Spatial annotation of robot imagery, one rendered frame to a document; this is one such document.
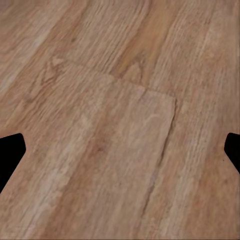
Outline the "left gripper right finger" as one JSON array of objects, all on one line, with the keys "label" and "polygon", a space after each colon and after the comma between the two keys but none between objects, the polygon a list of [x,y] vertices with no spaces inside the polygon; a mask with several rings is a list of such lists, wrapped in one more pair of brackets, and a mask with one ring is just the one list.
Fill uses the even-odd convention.
[{"label": "left gripper right finger", "polygon": [[240,135],[228,133],[224,151],[240,173]]}]

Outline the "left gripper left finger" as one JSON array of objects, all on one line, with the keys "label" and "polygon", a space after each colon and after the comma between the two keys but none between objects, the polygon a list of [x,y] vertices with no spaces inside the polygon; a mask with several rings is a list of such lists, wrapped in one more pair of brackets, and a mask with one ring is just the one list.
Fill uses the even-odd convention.
[{"label": "left gripper left finger", "polygon": [[0,193],[26,152],[22,133],[0,138]]}]

